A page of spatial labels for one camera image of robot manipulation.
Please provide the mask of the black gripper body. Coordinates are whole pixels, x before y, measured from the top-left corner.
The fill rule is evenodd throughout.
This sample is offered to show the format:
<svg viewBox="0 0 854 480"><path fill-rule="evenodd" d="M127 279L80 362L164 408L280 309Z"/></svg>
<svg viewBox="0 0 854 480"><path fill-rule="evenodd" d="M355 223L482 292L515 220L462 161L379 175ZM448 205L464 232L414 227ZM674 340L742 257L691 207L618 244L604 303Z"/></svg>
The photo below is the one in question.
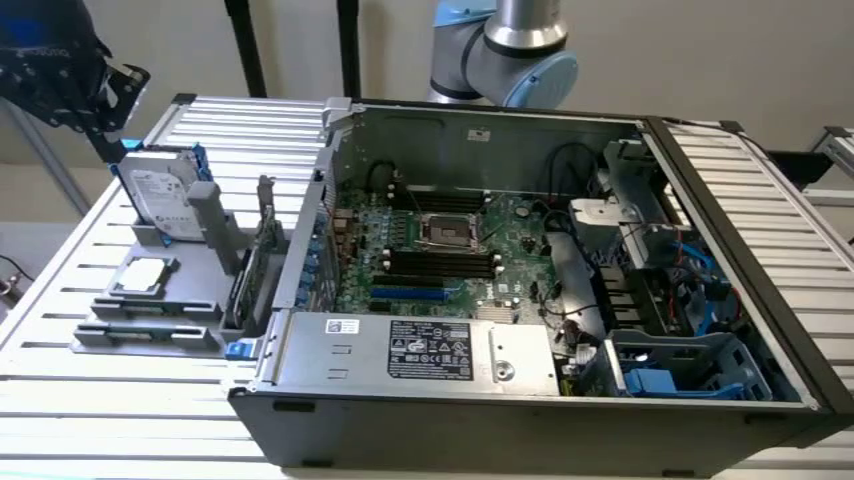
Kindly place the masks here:
<svg viewBox="0 0 854 480"><path fill-rule="evenodd" d="M1 98L45 124L85 129L109 55L84 2L1 3Z"/></svg>

